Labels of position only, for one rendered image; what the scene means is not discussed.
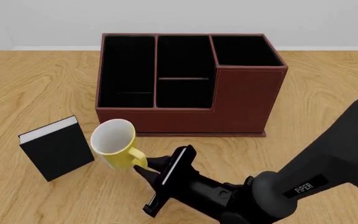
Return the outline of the black hardcover book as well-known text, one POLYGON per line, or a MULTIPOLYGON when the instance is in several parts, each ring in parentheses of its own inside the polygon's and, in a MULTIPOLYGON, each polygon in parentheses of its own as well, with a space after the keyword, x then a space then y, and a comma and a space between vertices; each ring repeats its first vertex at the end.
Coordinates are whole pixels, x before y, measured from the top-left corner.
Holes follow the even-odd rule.
POLYGON ((94 161, 76 116, 18 135, 20 147, 47 182, 94 161))

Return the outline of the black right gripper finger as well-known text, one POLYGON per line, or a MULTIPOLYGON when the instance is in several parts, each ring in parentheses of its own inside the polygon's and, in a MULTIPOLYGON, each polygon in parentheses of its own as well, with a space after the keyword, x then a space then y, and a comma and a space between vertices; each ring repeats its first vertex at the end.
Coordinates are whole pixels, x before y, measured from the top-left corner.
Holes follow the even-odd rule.
POLYGON ((170 160, 171 160, 170 156, 148 157, 147 163, 149 168, 161 173, 169 165, 170 160))
POLYGON ((141 175, 153 188, 153 190, 157 190, 160 186, 160 174, 150 171, 148 169, 144 169, 141 166, 134 166, 135 171, 141 175))

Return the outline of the yellow and white mug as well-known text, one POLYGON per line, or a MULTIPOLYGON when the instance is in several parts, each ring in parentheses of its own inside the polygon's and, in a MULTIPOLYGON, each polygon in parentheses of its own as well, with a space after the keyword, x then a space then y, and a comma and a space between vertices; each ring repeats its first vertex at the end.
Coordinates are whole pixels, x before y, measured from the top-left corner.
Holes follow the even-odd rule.
POLYGON ((148 167, 147 156, 135 147, 135 127, 124 119, 111 119, 92 133, 92 150, 113 169, 148 167))

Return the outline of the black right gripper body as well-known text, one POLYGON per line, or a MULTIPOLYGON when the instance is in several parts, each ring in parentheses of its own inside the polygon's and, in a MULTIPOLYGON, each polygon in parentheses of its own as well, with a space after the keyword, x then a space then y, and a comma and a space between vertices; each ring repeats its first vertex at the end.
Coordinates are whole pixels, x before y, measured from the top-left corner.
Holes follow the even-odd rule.
POLYGON ((143 211, 156 217, 161 208, 171 198, 182 201, 185 194, 190 192, 190 181, 197 175, 197 171, 192 167, 196 151, 192 145, 187 145, 175 149, 170 156, 169 165, 160 174, 160 186, 154 190, 155 194, 150 202, 144 205, 143 211))

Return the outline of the red-brown desk caddy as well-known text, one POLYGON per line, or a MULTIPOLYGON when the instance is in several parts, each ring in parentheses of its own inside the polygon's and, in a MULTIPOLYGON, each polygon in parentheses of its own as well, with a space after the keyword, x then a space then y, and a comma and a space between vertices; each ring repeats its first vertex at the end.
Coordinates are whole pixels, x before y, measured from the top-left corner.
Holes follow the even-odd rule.
POLYGON ((104 33, 95 110, 139 136, 264 136, 287 71, 263 34, 104 33))

